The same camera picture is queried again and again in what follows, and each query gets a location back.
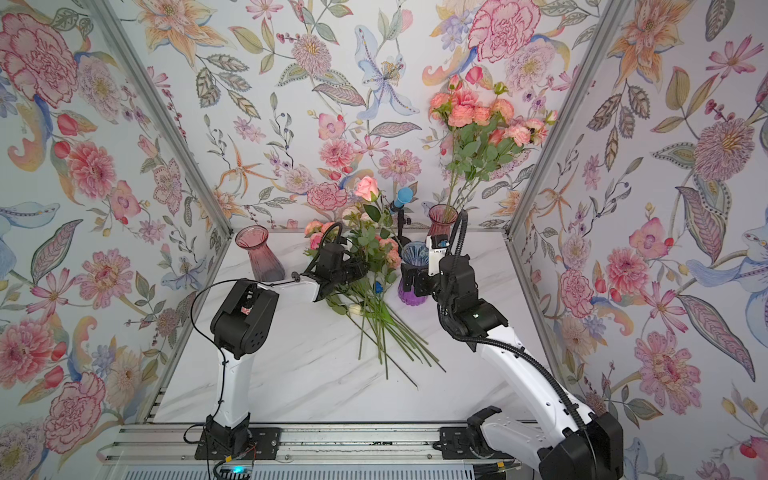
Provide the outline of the smoky pink glass vase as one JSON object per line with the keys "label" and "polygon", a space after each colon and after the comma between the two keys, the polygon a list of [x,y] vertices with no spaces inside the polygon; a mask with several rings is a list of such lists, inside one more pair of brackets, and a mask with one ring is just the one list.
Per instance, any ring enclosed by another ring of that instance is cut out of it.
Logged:
{"label": "smoky pink glass vase", "polygon": [[266,283],[282,281],[286,278],[285,269],[268,246],[268,239],[267,228],[252,225],[236,234],[235,243],[247,253],[255,280]]}

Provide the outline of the large pink rose stem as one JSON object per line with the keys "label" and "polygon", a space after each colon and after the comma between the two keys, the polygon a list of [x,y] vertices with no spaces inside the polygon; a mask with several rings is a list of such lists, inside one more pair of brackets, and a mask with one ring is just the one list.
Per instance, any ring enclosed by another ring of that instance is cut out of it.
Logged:
{"label": "large pink rose stem", "polygon": [[401,263],[400,242],[396,239],[393,215],[385,204],[377,180],[363,177],[355,187],[359,201],[350,215],[353,245],[371,263],[374,271],[384,266],[398,268]]}

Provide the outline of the pink rose cluster stem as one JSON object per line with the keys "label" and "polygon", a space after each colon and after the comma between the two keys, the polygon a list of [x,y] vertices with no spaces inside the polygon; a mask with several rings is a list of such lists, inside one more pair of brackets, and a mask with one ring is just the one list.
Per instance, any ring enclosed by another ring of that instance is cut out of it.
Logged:
{"label": "pink rose cluster stem", "polygon": [[501,115],[491,106],[482,103],[475,92],[463,85],[459,78],[451,80],[448,87],[435,94],[430,101],[430,115],[441,121],[447,129],[447,137],[441,147],[445,156],[444,170],[448,174],[447,204],[454,207],[456,193],[463,183],[456,174],[454,160],[454,143],[459,128],[470,124],[479,126],[491,125],[491,129],[501,125]]}

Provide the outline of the single red pink rose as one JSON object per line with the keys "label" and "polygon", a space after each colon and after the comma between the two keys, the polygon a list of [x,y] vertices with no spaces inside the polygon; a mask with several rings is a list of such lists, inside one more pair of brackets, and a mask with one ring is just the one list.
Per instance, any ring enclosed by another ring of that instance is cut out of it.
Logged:
{"label": "single red pink rose", "polygon": [[454,160],[456,174],[463,181],[453,202],[458,210],[464,209],[479,184],[488,181],[491,174],[500,168],[499,144],[503,137],[503,130],[491,129],[491,125],[470,124],[457,130]]}

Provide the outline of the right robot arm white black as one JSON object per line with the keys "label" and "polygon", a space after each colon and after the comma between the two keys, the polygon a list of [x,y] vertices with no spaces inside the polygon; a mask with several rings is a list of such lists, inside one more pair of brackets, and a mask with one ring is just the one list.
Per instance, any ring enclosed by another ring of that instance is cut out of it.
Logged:
{"label": "right robot arm white black", "polygon": [[619,422],[579,401],[529,353],[509,320],[480,297],[468,256],[401,269],[405,290],[431,297],[441,327],[493,367],[536,421],[525,424],[496,406],[480,410],[466,421],[475,454],[511,456],[543,479],[623,478]]}

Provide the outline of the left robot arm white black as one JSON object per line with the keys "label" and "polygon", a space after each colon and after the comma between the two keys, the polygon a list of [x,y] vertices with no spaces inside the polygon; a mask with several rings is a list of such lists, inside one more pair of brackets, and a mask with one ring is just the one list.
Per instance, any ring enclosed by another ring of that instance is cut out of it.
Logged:
{"label": "left robot arm white black", "polygon": [[324,300],[337,287],[363,279],[368,271],[366,261],[333,242],[321,246],[308,267],[294,272],[289,280],[265,283],[240,278],[231,282],[232,288],[210,322],[211,341],[222,355],[222,370],[216,407],[204,424],[204,440],[229,455],[250,445],[247,390],[254,354],[266,343],[276,313]]}

